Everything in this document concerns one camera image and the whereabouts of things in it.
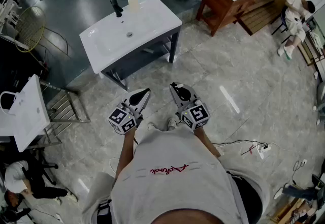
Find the person's grey t-shirt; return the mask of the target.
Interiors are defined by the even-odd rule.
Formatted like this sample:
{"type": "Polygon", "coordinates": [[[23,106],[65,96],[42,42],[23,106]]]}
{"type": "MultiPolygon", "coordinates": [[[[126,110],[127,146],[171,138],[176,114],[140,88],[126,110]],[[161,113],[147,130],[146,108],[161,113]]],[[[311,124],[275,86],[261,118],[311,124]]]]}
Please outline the person's grey t-shirt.
{"type": "Polygon", "coordinates": [[[148,131],[117,179],[97,174],[82,223],[256,224],[269,201],[264,179],[181,124],[148,131]]]}

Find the white plastic chairs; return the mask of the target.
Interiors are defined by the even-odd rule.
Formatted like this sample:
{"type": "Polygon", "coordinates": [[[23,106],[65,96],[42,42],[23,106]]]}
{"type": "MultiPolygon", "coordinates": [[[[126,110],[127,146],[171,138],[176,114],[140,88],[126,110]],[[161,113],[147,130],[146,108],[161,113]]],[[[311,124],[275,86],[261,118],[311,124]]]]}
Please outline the white plastic chairs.
{"type": "Polygon", "coordinates": [[[14,0],[4,0],[0,4],[0,34],[7,23],[13,24],[13,27],[17,24],[19,16],[15,12],[16,9],[22,8],[14,0]]]}

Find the person's left forearm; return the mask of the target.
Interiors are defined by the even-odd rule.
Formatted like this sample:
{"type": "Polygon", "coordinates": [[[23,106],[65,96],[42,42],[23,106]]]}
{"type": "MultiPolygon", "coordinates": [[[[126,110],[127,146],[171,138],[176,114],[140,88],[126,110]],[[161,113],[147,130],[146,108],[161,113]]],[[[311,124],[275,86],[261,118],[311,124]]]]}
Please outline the person's left forearm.
{"type": "Polygon", "coordinates": [[[121,171],[132,161],[134,157],[134,138],[135,138],[136,127],[129,130],[124,135],[124,141],[122,151],[119,158],[115,178],[117,179],[121,171]]]}

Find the white power strip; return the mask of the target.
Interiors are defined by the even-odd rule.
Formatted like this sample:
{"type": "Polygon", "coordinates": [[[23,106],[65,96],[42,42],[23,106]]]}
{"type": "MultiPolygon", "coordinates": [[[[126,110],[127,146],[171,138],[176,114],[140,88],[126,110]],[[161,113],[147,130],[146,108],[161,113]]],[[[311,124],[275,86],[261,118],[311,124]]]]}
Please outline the white power strip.
{"type": "Polygon", "coordinates": [[[265,158],[265,153],[270,151],[272,148],[271,144],[267,144],[267,143],[260,143],[257,145],[257,151],[258,154],[260,155],[261,159],[265,158]]]}

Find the black faucet with bent spout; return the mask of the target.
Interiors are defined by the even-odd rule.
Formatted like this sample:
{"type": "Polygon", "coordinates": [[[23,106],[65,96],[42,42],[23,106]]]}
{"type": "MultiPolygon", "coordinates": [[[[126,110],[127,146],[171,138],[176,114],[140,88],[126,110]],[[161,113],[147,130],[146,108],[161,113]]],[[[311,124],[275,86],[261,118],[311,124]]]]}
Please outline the black faucet with bent spout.
{"type": "Polygon", "coordinates": [[[116,14],[116,17],[121,17],[122,16],[122,12],[123,12],[123,8],[119,6],[117,0],[110,0],[110,3],[114,9],[114,12],[116,14]]]}

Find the white arched faucet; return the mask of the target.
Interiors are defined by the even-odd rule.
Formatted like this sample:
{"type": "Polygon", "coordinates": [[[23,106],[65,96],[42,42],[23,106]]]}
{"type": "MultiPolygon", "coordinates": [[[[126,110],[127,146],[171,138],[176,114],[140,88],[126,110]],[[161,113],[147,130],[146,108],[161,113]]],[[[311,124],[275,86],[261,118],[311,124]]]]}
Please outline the white arched faucet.
{"type": "Polygon", "coordinates": [[[19,95],[19,92],[11,92],[11,91],[3,91],[1,94],[0,94],[0,110],[6,114],[6,115],[9,115],[9,116],[15,116],[14,113],[10,113],[10,109],[12,108],[12,106],[14,105],[14,102],[16,101],[17,97],[19,95]],[[2,106],[2,97],[4,95],[12,95],[13,96],[13,102],[9,108],[9,110],[5,110],[2,106]]]}

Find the dark grey vanity cabinet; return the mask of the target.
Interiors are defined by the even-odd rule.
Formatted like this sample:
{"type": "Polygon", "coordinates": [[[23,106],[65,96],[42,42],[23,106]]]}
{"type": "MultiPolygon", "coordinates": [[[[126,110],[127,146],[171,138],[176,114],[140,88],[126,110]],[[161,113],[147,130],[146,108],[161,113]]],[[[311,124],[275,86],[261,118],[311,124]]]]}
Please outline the dark grey vanity cabinet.
{"type": "Polygon", "coordinates": [[[101,73],[124,90],[128,90],[123,81],[128,76],[147,66],[153,61],[168,55],[168,62],[173,63],[181,27],[174,28],[136,48],[106,66],[101,73]]]}

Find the person's right forearm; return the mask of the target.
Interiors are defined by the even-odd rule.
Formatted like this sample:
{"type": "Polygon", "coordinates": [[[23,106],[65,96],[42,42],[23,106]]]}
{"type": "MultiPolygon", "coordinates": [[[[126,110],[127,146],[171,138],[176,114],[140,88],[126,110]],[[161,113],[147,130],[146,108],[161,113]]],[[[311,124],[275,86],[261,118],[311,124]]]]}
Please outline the person's right forearm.
{"type": "Polygon", "coordinates": [[[214,147],[210,139],[207,137],[203,127],[194,130],[194,134],[216,158],[221,156],[219,151],[214,147]]]}

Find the black metal chair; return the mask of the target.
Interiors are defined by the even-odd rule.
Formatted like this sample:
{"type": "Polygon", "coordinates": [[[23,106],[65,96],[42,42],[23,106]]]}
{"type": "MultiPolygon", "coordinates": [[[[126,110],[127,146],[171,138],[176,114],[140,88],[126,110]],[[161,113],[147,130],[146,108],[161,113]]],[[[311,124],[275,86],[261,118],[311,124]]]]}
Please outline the black metal chair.
{"type": "Polygon", "coordinates": [[[288,9],[288,6],[284,6],[281,9],[280,14],[271,22],[273,24],[278,18],[281,21],[280,25],[272,32],[272,35],[274,35],[282,26],[284,27],[284,30],[281,31],[282,33],[288,31],[288,26],[285,21],[287,9],[288,9]]]}

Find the large white ceramic sink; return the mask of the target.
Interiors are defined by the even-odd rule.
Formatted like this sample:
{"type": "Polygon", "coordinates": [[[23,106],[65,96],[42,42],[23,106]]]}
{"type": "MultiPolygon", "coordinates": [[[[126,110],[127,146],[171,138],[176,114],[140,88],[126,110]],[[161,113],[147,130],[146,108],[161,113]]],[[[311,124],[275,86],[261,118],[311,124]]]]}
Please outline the large white ceramic sink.
{"type": "Polygon", "coordinates": [[[94,73],[100,73],[124,55],[182,25],[161,0],[139,0],[139,4],[137,12],[125,6],[121,17],[112,13],[80,34],[94,73]]]}

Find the steel rack stand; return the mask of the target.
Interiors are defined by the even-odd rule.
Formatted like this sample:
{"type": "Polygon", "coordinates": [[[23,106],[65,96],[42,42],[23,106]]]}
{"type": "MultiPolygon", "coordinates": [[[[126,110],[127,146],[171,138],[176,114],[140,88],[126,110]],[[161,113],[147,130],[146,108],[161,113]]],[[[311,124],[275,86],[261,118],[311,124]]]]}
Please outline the steel rack stand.
{"type": "Polygon", "coordinates": [[[90,123],[89,115],[75,90],[60,88],[40,81],[42,93],[56,92],[54,98],[46,104],[50,123],[32,141],[27,149],[46,148],[62,143],[62,135],[68,128],[77,124],[90,123]]]}

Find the black desk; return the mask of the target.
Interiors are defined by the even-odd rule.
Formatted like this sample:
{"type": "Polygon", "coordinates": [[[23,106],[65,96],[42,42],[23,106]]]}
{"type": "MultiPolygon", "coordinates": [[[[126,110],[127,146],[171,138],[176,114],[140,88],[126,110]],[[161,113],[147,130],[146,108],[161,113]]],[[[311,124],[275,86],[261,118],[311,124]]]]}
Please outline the black desk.
{"type": "Polygon", "coordinates": [[[34,74],[46,79],[48,70],[31,54],[20,52],[13,43],[0,38],[0,93],[20,92],[34,74]]]}

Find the brown wooden vanity cabinet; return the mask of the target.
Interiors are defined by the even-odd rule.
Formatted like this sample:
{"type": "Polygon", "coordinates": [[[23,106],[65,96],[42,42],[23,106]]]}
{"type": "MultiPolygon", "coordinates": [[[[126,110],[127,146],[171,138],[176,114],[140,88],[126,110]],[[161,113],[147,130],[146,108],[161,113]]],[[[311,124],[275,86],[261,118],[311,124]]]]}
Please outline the brown wooden vanity cabinet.
{"type": "Polygon", "coordinates": [[[210,28],[211,36],[218,29],[236,23],[255,0],[202,0],[196,19],[203,20],[210,28]]]}

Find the brown wooden slatted pallet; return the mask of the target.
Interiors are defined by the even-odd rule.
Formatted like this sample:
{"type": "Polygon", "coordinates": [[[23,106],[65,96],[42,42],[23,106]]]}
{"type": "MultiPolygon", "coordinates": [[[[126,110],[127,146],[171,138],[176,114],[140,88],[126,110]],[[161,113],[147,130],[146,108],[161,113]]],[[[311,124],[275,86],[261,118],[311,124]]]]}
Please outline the brown wooden slatted pallet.
{"type": "Polygon", "coordinates": [[[251,36],[267,24],[275,21],[280,14],[280,9],[275,0],[254,0],[238,23],[251,36]]]}

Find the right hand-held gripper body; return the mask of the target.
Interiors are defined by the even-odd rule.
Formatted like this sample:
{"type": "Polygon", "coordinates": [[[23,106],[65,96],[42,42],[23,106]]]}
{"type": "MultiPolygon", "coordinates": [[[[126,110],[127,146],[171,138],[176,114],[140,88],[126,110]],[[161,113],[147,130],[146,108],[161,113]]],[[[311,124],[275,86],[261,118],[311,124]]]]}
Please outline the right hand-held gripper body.
{"type": "Polygon", "coordinates": [[[210,113],[206,104],[201,100],[195,100],[178,110],[180,120],[191,130],[197,130],[207,124],[210,113]]]}

